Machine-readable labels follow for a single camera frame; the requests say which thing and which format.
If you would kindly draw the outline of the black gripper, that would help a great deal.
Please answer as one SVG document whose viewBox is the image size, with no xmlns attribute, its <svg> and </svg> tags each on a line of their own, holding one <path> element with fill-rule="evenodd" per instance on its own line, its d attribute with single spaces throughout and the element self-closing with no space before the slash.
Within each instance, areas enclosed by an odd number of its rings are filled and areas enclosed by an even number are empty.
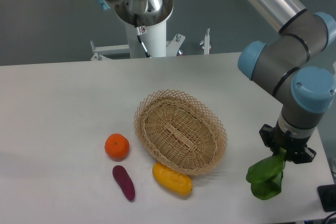
<svg viewBox="0 0 336 224">
<path fill-rule="evenodd" d="M 286 159 L 291 159 L 295 164 L 311 163 L 317 152 L 307 147 L 307 138 L 292 136 L 292 132 L 283 132 L 279 127 L 273 128 L 264 124 L 259 130 L 259 135 L 264 145 L 272 152 L 278 154 L 280 149 L 286 151 Z"/>
</svg>

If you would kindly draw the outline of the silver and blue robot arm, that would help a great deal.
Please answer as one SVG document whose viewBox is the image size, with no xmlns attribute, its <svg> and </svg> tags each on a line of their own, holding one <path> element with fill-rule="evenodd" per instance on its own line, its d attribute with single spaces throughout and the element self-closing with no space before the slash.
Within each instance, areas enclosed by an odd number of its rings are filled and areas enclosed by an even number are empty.
<svg viewBox="0 0 336 224">
<path fill-rule="evenodd" d="M 166 41 L 166 20 L 172 0 L 96 0 L 102 9 L 114 9 L 127 29 L 130 56 L 176 56 L 181 35 Z M 306 63 L 335 40 L 335 20 L 310 13 L 298 0 L 249 0 L 279 33 L 271 45 L 249 44 L 238 59 L 239 70 L 282 105 L 275 126 L 260 129 L 263 143 L 273 152 L 286 150 L 287 161 L 313 161 L 316 153 L 307 146 L 335 96 L 334 76 Z"/>
</svg>

